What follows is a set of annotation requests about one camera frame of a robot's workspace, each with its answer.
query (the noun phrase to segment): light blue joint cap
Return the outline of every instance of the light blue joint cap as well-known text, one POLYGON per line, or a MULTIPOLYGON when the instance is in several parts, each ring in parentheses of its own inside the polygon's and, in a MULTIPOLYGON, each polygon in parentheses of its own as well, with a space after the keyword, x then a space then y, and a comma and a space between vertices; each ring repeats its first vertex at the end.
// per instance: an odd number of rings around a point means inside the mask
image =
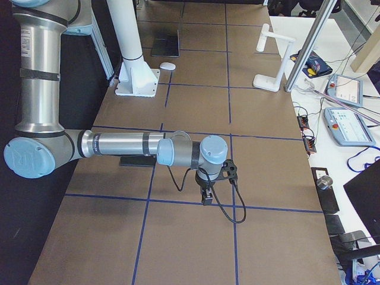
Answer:
POLYGON ((224 139, 209 135, 201 141, 201 154, 212 164, 222 164, 227 158, 228 146, 224 139))
POLYGON ((11 0, 14 5, 25 7, 25 8, 34 8, 41 6, 45 3, 48 3, 50 0, 11 0))
POLYGON ((8 167, 25 178, 40 178, 52 173, 55 159, 50 150, 32 138, 14 138, 4 149, 8 167))
POLYGON ((157 146, 157 162, 162 165, 173 165, 174 145, 170 138, 164 138, 159 141, 157 146))
POLYGON ((89 36, 93 32, 93 25, 68 27, 64 34, 70 36, 89 36))

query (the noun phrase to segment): black monitor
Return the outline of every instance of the black monitor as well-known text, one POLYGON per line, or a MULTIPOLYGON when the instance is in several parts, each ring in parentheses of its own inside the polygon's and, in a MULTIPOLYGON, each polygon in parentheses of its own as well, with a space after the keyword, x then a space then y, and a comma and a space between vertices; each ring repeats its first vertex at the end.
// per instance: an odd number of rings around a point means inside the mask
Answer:
POLYGON ((344 189, 376 243, 380 243, 380 160, 348 181, 344 189))

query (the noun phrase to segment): black band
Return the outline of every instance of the black band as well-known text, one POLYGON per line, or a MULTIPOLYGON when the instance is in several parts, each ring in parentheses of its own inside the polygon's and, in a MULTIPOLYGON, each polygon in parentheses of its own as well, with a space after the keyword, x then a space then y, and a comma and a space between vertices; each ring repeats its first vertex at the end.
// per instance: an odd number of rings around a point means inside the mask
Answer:
POLYGON ((150 155, 150 152, 149 152, 149 135, 150 135, 149 132, 145 132, 142 135, 142 153, 145 156, 150 155))
POLYGON ((79 16, 81 12, 81 0, 78 0, 78 8, 77 8, 77 12, 75 13, 75 15, 73 16, 73 18, 71 20, 69 20, 67 23, 70 25, 72 24, 79 16))
POLYGON ((62 132, 23 132, 15 130, 16 135, 26 138, 58 138, 65 134, 62 132))
POLYGON ((28 79, 42 79, 50 81, 60 81, 61 75, 59 73, 51 73, 39 70, 20 68, 20 77, 28 79))
POLYGON ((125 59, 126 61, 136 61, 137 59, 141 58, 143 56, 143 54, 141 54, 138 58, 134 58, 134 59, 129 59, 129 58, 125 58, 124 56, 123 59, 125 59))
POLYGON ((191 152, 191 169, 198 169, 200 162, 200 148, 201 143, 199 141, 192 142, 192 152, 191 152))
POLYGON ((35 16, 35 17, 47 19, 47 20, 56 22, 58 24, 61 24, 65 27, 67 27, 67 20, 66 19, 63 19, 61 17, 55 16, 55 15, 52 15, 52 14, 49 14, 46 12, 38 11, 35 9, 13 7, 12 13, 13 14, 26 14, 26 15, 30 15, 30 16, 35 16))
POLYGON ((82 138, 83 138, 83 135, 84 133, 86 132, 86 130, 82 130, 79 135, 78 135, 78 140, 77 140, 77 149, 78 149, 78 153, 81 157, 85 158, 86 156, 84 155, 83 153, 83 150, 82 150, 82 138))
POLYGON ((72 138, 65 132, 64 135, 69 139, 69 141, 71 142, 71 147, 72 147, 72 153, 71 153, 71 157, 69 159, 69 161, 72 159, 72 157, 74 156, 75 154, 75 145, 74 145, 74 142, 72 141, 72 138))
POLYGON ((94 134, 94 138, 93 138, 93 151, 94 151, 94 154, 97 156, 102 155, 102 153, 100 152, 100 148, 99 148, 100 135, 101 135, 101 133, 98 132, 98 133, 94 134))

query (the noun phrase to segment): tablet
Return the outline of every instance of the tablet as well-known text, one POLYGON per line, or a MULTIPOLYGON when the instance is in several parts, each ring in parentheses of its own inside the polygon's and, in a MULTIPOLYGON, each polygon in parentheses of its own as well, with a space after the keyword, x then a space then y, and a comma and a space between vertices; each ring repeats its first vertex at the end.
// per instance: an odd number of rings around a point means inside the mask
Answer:
POLYGON ((324 118, 338 145, 367 147, 376 142, 363 119, 354 112, 341 108, 326 108, 324 118))
POLYGON ((328 80, 326 93, 347 105, 363 106, 362 80, 334 74, 328 80))

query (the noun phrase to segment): desk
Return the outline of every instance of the desk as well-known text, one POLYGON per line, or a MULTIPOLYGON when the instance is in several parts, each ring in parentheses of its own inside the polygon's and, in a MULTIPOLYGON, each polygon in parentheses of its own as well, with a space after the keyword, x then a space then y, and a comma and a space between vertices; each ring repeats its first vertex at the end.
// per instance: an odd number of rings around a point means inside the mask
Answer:
MULTIPOLYGON (((182 3, 143 3, 139 27, 181 15, 182 3)), ((161 71, 152 99, 117 97, 110 87, 93 128, 220 135, 238 167, 246 221, 231 224, 217 205, 202 206, 194 173, 178 193, 164 166, 81 160, 30 285, 340 284, 292 100, 252 88, 255 74, 280 66, 277 53, 254 53, 265 21, 260 5, 185 3, 179 58, 151 57, 154 37, 142 37, 152 68, 170 61, 177 69, 161 71)), ((173 171, 179 181, 185 169, 173 171)), ((215 187, 239 219, 231 186, 215 187)))
MULTIPOLYGON (((287 18, 287 17, 271 17, 271 22, 273 29, 278 34, 283 34, 286 36, 291 36, 296 38, 294 43, 294 53, 297 53, 301 49, 303 42, 306 39, 307 34, 311 28, 314 19, 308 18, 287 18)), ((284 55, 286 45, 281 41, 277 42, 278 49, 281 55, 284 55)), ((347 40, 344 38, 341 30, 339 29, 335 20, 329 19, 320 34, 318 40, 316 41, 314 51, 325 61, 336 61, 338 59, 344 59, 347 54, 351 54, 352 50, 347 40)), ((358 77, 363 74, 358 74, 352 71, 350 64, 354 60, 355 55, 353 55, 344 70, 344 75, 350 77, 358 77)), ((334 72, 341 74, 344 64, 340 66, 340 62, 335 62, 329 64, 334 72)), ((286 76, 289 76, 290 70, 293 64, 288 64, 286 70, 286 76)), ((306 88, 306 84, 303 83, 304 79, 307 78, 305 74, 301 74, 297 84, 306 88)), ((374 88, 370 79, 367 75, 362 76, 360 79, 363 80, 363 94, 370 96, 379 96, 378 92, 374 88)), ((313 79, 312 82, 315 84, 316 89, 323 92, 325 86, 327 85, 328 76, 313 79)), ((302 107, 306 108, 309 113, 316 113, 319 111, 319 96, 314 94, 302 94, 296 89, 292 91, 292 100, 298 102, 302 107)), ((333 107, 334 105, 326 102, 325 107, 333 107)), ((380 110, 380 100, 364 99, 364 107, 370 108, 372 110, 380 110)), ((374 116, 369 112, 364 112, 367 115, 374 116)), ((318 126, 318 116, 310 116, 309 123, 311 129, 317 132, 318 126)), ((367 125, 373 125, 373 123, 366 121, 367 125)), ((377 146, 380 145, 380 129, 372 128, 370 129, 372 135, 374 136, 377 146)), ((328 169, 330 176, 334 180, 333 188, 334 193, 340 208, 339 217, 342 225, 346 232, 353 232, 355 230, 362 230, 369 236, 368 231, 360 220, 359 216, 356 214, 354 208, 349 201, 343 185, 351 180, 357 175, 357 173, 352 172, 346 166, 346 161, 349 157, 355 155, 362 147, 339 147, 326 127, 325 122, 321 116, 319 123, 318 138, 316 142, 316 154, 312 154, 309 158, 309 164, 312 167, 325 167, 328 169)), ((352 161, 352 166, 355 169, 363 169, 363 163, 373 162, 373 158, 377 156, 378 153, 369 150, 363 153, 359 159, 352 161)))

